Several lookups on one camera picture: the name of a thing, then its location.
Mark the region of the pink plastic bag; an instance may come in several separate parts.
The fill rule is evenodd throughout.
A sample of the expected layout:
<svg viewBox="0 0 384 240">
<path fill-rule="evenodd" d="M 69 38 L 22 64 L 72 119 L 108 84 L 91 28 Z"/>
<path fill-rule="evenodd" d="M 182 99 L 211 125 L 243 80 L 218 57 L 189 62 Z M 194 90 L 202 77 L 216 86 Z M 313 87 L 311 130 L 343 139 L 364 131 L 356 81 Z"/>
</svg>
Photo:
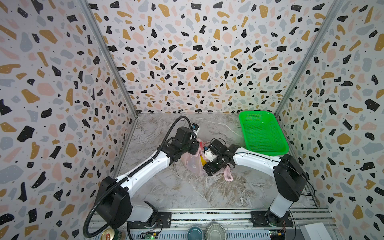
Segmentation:
<svg viewBox="0 0 384 240">
<path fill-rule="evenodd" d="M 181 157 L 181 161 L 185 165 L 185 167 L 195 174 L 196 176 L 204 176 L 208 177 L 209 175 L 204 171 L 201 163 L 201 156 L 204 158 L 204 160 L 208 163 L 208 161 L 205 159 L 204 156 L 204 148 L 208 147 L 209 142 L 203 142 L 199 140 L 199 148 L 196 154 L 192 155 L 190 153 L 185 153 Z M 228 168 L 228 166 L 225 166 L 224 168 L 220 169 L 218 172 L 214 173 L 212 177 L 215 177 L 217 175 L 223 175 L 225 181 L 227 182 L 232 182 L 234 180 L 232 173 L 231 173 L 231 168 Z"/>
</svg>

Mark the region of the yellow lemon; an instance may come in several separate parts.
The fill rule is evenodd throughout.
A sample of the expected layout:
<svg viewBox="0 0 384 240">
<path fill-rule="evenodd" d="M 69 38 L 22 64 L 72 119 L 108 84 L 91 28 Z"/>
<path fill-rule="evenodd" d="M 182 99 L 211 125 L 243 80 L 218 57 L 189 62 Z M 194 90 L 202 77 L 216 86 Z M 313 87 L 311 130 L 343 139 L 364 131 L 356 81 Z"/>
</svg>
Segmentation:
<svg viewBox="0 0 384 240">
<path fill-rule="evenodd" d="M 207 164 L 207 162 L 204 160 L 204 158 L 202 156 L 201 156 L 201 163 L 202 163 L 202 166 Z"/>
</svg>

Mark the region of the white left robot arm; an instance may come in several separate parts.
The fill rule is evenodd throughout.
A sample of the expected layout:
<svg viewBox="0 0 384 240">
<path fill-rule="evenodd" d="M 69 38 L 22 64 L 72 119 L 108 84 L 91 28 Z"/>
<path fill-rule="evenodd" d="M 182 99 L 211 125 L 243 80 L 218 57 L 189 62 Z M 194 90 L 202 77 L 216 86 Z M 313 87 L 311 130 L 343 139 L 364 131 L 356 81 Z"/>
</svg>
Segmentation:
<svg viewBox="0 0 384 240">
<path fill-rule="evenodd" d="M 87 237 L 95 236 L 108 228 L 117 229 L 126 222 L 137 222 L 148 228 L 154 227 L 158 221 L 158 209 L 147 201 L 135 204 L 132 197 L 146 182 L 177 162 L 183 154 L 197 153 L 198 132 L 197 124 L 179 127 L 174 137 L 165 137 L 157 151 L 133 170 L 115 179 L 111 177 L 103 179 L 83 231 L 88 231 L 94 213 L 97 213 L 106 223 L 94 233 L 87 234 Z"/>
</svg>

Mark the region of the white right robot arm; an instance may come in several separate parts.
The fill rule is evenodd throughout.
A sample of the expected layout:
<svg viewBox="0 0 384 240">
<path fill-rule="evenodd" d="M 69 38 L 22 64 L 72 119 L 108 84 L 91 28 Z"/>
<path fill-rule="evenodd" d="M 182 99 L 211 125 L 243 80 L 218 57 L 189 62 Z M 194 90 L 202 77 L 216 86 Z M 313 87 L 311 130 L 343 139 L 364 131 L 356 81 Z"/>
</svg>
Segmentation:
<svg viewBox="0 0 384 240">
<path fill-rule="evenodd" d="M 286 215 L 308 182 L 300 164 L 289 154 L 282 157 L 262 155 L 238 145 L 227 147 L 217 139 L 203 148 L 203 154 L 207 162 L 203 169 L 210 177 L 226 167 L 245 166 L 274 178 L 278 194 L 266 213 L 270 223 Z"/>
</svg>

